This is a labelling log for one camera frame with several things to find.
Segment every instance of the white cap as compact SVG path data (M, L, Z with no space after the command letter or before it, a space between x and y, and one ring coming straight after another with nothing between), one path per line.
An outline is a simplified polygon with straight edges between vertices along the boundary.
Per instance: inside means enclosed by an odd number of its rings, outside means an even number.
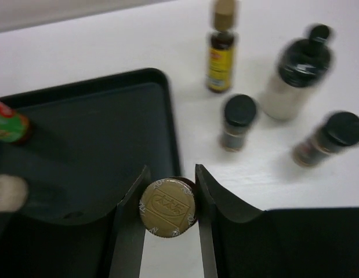
M15 212L23 207L28 196L24 179L0 175L0 212Z

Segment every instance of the yellow label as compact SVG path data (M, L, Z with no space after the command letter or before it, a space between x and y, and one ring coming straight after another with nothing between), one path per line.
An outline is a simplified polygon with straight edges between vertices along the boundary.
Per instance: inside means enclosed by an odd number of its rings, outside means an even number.
M208 86L214 90L226 90L231 86L233 47L227 50L210 48Z

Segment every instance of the spice jar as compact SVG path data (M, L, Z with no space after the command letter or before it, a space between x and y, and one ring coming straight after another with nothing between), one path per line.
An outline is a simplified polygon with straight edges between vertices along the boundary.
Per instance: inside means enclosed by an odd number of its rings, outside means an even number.
M28 118L0 102L0 141L21 144L31 135L32 125Z
M238 94L226 102L223 114L223 134L220 142L227 151L236 152L244 146L246 134L252 126L256 114L256 104L246 94Z
M294 41L283 51L260 99L268 116L278 120L295 118L317 91L331 66L332 54L326 46L330 34L328 26L314 25L308 38Z
M176 237L196 222L196 204L185 178L164 178L150 184L139 202L146 229L160 237Z
M315 166L358 143L359 117L351 112L337 112L294 148L293 159L300 166Z

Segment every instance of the white bottle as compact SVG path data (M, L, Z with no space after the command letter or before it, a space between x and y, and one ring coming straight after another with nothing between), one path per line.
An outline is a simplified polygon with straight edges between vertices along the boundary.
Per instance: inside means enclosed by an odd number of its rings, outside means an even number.
M277 72L271 77L260 99L266 114L278 120L295 118L331 65L331 52L325 46L330 29L310 28L308 39L294 41L283 52Z

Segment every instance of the white table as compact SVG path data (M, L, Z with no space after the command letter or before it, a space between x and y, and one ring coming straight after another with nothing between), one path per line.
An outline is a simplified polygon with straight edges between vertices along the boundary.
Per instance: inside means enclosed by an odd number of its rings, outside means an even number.
M204 87L208 0L120 10L0 34L0 96L144 67L171 80L184 174L204 164L234 194L260 209L359 206L359 149L312 170L290 148L332 110L359 114L359 0L245 0L237 32L235 85L215 95ZM219 148L221 106L232 93L258 98L281 48L310 23L330 25L335 67L322 91L293 122L263 113L241 153ZM141 277L203 277L197 226L163 240L147 234Z

